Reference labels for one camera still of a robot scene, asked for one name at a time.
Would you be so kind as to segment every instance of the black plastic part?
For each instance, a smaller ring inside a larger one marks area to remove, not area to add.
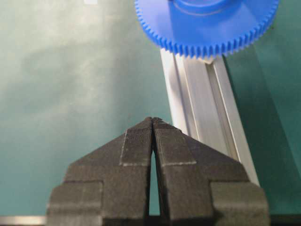
[[[71,164],[47,226],[143,225],[149,212],[151,118]]]
[[[152,149],[159,221],[148,216]],[[47,226],[269,225],[265,194],[239,162],[159,118],[71,164],[47,216]]]

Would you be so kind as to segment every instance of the metal bar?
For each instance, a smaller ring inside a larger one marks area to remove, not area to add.
[[[46,224],[46,216],[0,216],[1,226],[41,226]]]
[[[259,184],[223,60],[207,65],[164,49],[161,59],[174,126],[240,161]]]

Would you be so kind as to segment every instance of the green surface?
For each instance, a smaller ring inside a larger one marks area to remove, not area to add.
[[[0,37],[0,215],[45,214],[71,162],[146,116],[171,122],[132,1],[2,0]]]
[[[272,29],[227,58],[273,215],[301,214],[300,8],[281,1]],[[71,162],[146,116],[171,122],[159,50],[133,2],[3,0],[0,28],[0,215],[45,214]]]
[[[301,214],[300,9],[300,0],[281,1],[267,34],[226,59],[255,168],[273,215]]]

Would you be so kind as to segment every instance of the blue plastic gear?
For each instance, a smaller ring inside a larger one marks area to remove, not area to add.
[[[269,28],[279,0],[135,0],[147,36],[175,54],[216,58],[252,44]]]

